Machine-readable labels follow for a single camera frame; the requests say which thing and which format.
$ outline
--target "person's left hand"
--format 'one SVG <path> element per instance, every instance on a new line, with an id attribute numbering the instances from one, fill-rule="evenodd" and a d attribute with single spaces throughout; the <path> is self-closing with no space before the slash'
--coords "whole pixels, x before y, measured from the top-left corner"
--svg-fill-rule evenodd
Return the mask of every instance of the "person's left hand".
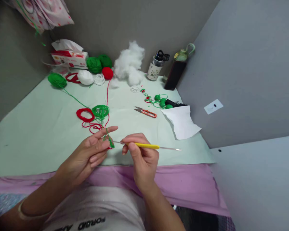
<path id="1" fill-rule="evenodd" d="M 117 126 L 107 128 L 108 133 L 117 130 Z M 106 135 L 106 129 L 89 136 L 76 148 L 76 150 L 61 164 L 55 177 L 65 181 L 70 186 L 80 185 L 107 157 L 109 141 L 101 139 Z"/>

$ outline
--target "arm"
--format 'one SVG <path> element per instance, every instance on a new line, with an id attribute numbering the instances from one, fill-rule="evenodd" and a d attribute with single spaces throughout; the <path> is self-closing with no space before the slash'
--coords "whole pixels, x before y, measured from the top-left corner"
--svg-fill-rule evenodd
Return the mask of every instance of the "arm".
<path id="1" fill-rule="evenodd" d="M 117 129 L 117 126 L 112 126 L 108 132 Z M 100 139 L 105 134 L 103 129 L 86 138 L 52 178 L 0 217 L 0 230 L 41 229 L 52 211 L 107 157 L 109 141 Z M 21 203 L 24 216 L 19 212 Z"/>
<path id="2" fill-rule="evenodd" d="M 128 143 L 123 147 L 125 155 L 129 150 L 134 162 L 134 180 L 143 194 L 150 225 L 155 231 L 185 230 L 183 223 L 175 210 L 161 193 L 154 182 L 159 153 L 154 149 L 139 148 L 134 143 L 146 143 L 148 140 L 142 133 L 125 137 L 122 142 Z"/>

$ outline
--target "pen holder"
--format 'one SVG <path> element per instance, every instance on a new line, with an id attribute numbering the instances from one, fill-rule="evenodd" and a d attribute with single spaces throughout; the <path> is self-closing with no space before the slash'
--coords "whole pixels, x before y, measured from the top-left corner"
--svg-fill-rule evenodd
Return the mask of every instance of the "pen holder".
<path id="1" fill-rule="evenodd" d="M 158 61 L 154 58 L 153 56 L 153 60 L 152 62 L 150 63 L 150 66 L 149 66 L 149 70 L 148 70 L 148 74 L 147 74 L 147 78 L 149 80 L 152 80 L 152 81 L 156 81 L 157 78 L 158 78 L 158 75 L 161 71 L 161 69 L 163 68 L 165 62 L 164 61 Z"/>

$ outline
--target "crochet hook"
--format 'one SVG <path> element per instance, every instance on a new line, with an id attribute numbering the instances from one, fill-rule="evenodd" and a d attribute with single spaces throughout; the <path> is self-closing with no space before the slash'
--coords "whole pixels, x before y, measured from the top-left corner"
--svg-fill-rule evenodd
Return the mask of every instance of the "crochet hook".
<path id="1" fill-rule="evenodd" d="M 113 141 L 113 142 L 128 145 L 128 143 L 117 142 L 117 141 Z M 135 143 L 135 144 L 136 144 L 138 147 L 141 147 L 141 148 L 151 148 L 151 149 L 160 149 L 160 148 L 163 148 L 163 149 L 169 149 L 169 150 L 175 150 L 175 151 L 182 151 L 182 149 L 165 148 L 165 147 L 160 147 L 160 146 L 158 146 L 158 145 L 153 145 L 153 144 L 141 144 L 141 143 Z"/>

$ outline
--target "desk surface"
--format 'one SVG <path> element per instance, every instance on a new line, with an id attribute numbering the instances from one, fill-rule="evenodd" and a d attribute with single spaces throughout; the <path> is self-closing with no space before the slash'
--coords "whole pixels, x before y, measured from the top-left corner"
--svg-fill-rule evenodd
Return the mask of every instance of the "desk surface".
<path id="1" fill-rule="evenodd" d="M 106 105 L 107 83 L 102 86 L 94 84 L 89 88 L 69 82 L 66 90 L 84 105 L 93 108 Z M 163 89 L 161 77 L 156 82 L 144 78 L 141 85 L 152 97 L 168 94 L 171 101 L 181 102 L 177 90 Z M 152 144 L 182 149 L 159 150 L 159 166 L 214 162 L 200 133 L 186 140 L 176 140 L 173 126 L 161 110 L 144 102 L 142 93 L 132 93 L 126 82 L 120 82 L 117 89 L 109 89 L 108 97 L 110 120 L 107 127 L 119 127 L 111 133 L 115 141 L 128 134 L 142 132 Z M 157 118 L 133 110 L 134 106 L 149 109 L 157 114 Z M 44 79 L 0 122 L 0 176 L 57 170 L 80 142 L 91 135 L 89 128 L 83 128 L 82 121 L 76 116 L 80 108 L 83 108 L 81 104 L 62 90 L 53 88 L 47 78 Z M 102 164 L 132 165 L 131 156 L 122 156 L 121 150 L 122 145 L 115 144 Z"/>

